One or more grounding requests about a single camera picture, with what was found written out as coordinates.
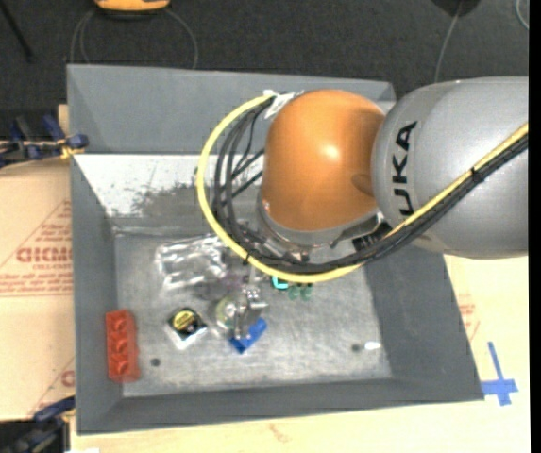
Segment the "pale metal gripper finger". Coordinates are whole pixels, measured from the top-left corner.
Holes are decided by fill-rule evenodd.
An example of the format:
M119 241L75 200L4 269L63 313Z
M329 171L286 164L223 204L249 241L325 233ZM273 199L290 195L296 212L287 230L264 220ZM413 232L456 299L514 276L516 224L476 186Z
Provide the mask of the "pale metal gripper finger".
M250 326L256 321L258 288L248 286L242 289L235 299L234 337L242 339L248 334Z
M267 328L263 318L264 311L268 308L266 302L252 302L245 308L245 338L257 339Z

